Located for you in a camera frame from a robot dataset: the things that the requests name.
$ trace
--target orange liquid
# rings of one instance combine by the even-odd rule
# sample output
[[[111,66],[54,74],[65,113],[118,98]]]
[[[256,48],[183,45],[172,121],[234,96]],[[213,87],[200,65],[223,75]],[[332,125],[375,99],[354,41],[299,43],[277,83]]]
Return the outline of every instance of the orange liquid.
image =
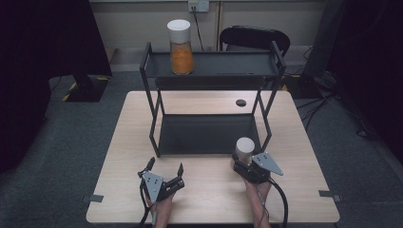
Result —
[[[177,48],[171,52],[171,68],[176,74],[188,74],[194,67],[192,51],[188,48]]]

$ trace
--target electrical outlet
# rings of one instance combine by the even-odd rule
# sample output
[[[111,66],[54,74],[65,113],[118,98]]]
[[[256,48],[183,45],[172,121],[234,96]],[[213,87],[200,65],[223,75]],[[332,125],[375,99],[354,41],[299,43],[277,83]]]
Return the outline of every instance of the electrical outlet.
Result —
[[[195,8],[196,12],[208,12],[210,10],[210,3],[208,0],[191,0],[188,1],[188,10],[193,11],[192,8]]]

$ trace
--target wall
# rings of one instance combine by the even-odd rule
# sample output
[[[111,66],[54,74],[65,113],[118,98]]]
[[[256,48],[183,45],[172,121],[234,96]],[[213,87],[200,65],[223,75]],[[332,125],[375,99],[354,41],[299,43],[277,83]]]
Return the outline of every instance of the wall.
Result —
[[[325,1],[224,1],[211,2],[210,11],[197,13],[204,49],[215,49],[222,28],[247,25],[279,29],[291,39],[292,46],[314,43]],[[193,49],[201,44],[193,14],[187,1],[92,0],[92,10],[106,48],[169,49],[166,24],[185,19],[191,23]]]

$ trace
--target black chair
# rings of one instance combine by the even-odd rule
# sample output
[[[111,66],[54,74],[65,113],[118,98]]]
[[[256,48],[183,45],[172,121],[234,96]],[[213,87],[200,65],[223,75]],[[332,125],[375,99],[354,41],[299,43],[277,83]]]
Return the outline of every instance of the black chair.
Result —
[[[283,32],[268,28],[232,26],[221,32],[220,50],[223,50],[223,44],[227,45],[227,51],[270,49],[272,41],[276,41],[278,49],[284,57],[291,42]]]

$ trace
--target small black object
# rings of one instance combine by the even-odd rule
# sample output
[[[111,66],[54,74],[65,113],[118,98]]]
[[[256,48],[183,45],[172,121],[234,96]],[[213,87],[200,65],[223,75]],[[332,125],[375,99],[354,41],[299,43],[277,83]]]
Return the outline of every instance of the small black object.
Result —
[[[102,202],[102,200],[104,199],[104,196],[99,196],[99,195],[91,195],[89,197],[87,196],[83,196],[83,198],[81,199],[82,202]]]
[[[341,196],[336,195],[331,191],[319,190],[319,195],[323,198],[333,198],[335,202],[341,201]]]
[[[88,103],[98,103],[101,101],[101,98],[106,89],[108,79],[107,78],[93,78],[88,77],[88,82],[80,82],[80,84],[76,83],[73,86],[63,101],[65,102],[88,102]]]
[[[238,100],[236,101],[236,104],[237,104],[238,106],[246,106],[246,101],[243,100],[243,99],[238,99]]]

